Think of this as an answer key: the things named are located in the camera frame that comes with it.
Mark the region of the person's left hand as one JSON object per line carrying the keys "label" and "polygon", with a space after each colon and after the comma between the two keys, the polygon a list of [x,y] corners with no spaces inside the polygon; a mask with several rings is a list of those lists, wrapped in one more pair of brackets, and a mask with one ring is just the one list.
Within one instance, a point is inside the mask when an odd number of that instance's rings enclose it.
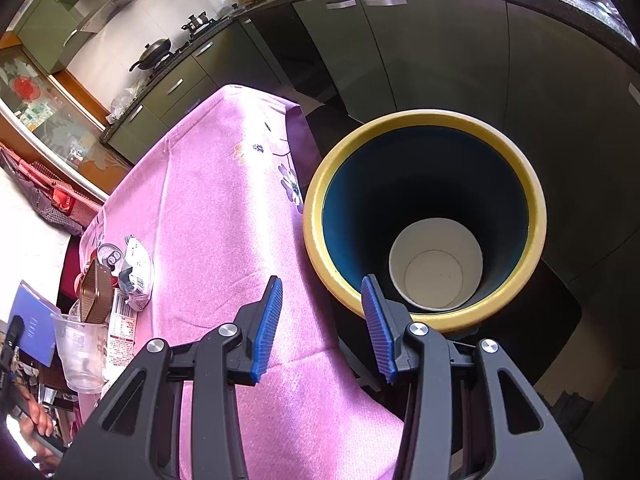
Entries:
{"label": "person's left hand", "polygon": [[60,463],[60,459],[34,437],[36,432],[38,432],[40,436],[51,437],[53,434],[52,419],[46,409],[35,400],[25,387],[18,386],[18,391],[28,406],[28,414],[22,415],[18,422],[20,424],[21,436],[35,451],[34,462],[39,465],[41,470],[47,468],[55,469]]}

